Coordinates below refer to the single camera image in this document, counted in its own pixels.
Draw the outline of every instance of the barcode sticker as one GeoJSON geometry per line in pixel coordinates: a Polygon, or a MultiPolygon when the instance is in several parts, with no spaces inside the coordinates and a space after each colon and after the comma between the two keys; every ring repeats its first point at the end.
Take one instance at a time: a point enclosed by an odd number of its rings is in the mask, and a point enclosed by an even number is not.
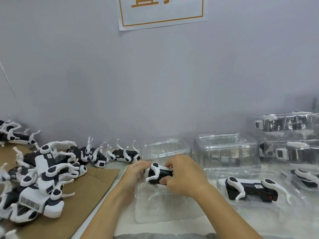
{"type": "Polygon", "coordinates": [[[40,212],[39,211],[40,204],[35,203],[34,201],[31,201],[23,196],[20,198],[20,204],[25,205],[26,207],[29,207],[30,209],[35,209],[36,211],[40,212]]]}

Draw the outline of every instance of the gray wall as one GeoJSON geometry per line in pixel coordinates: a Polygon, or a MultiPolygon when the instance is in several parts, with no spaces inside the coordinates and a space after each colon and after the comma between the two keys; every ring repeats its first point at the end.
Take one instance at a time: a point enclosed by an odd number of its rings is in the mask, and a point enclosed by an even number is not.
{"type": "Polygon", "coordinates": [[[319,0],[210,0],[209,21],[120,32],[114,0],[0,0],[1,116],[42,141],[242,127],[319,93],[319,0]]]}

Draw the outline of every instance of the hand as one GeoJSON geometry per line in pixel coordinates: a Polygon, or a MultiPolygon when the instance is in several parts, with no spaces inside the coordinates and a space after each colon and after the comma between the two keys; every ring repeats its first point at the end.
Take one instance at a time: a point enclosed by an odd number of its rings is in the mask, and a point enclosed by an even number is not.
{"type": "Polygon", "coordinates": [[[173,177],[166,176],[159,182],[175,194],[194,197],[200,189],[210,185],[202,168],[186,155],[175,155],[167,160],[165,167],[174,168],[173,177]]]}
{"type": "Polygon", "coordinates": [[[138,176],[140,172],[150,167],[151,164],[151,162],[140,160],[126,168],[120,181],[114,188],[124,205],[129,205],[132,202],[138,176]]]}

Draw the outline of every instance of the brown cardboard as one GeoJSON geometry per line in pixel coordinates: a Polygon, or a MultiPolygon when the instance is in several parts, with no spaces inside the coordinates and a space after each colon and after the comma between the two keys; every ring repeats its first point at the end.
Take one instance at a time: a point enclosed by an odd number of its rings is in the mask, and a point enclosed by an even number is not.
{"type": "MultiPolygon", "coordinates": [[[[6,145],[4,148],[0,148],[0,164],[7,162],[7,169],[15,166],[16,153],[12,149],[13,147],[6,145]]],[[[22,146],[17,147],[23,153],[30,152],[22,146]]],[[[119,171],[119,169],[88,168],[84,176],[65,185],[63,193],[75,192],[75,195],[63,200],[65,205],[60,218],[52,219],[39,215],[35,221],[19,226],[18,236],[21,239],[68,239],[72,237],[109,190],[119,171]]]]}

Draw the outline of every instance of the paper sign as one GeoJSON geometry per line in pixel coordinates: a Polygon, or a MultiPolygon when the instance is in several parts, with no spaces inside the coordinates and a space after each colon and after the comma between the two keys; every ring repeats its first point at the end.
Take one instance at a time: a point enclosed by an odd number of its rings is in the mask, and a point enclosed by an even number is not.
{"type": "Polygon", "coordinates": [[[115,0],[120,31],[207,21],[208,0],[115,0]]]}

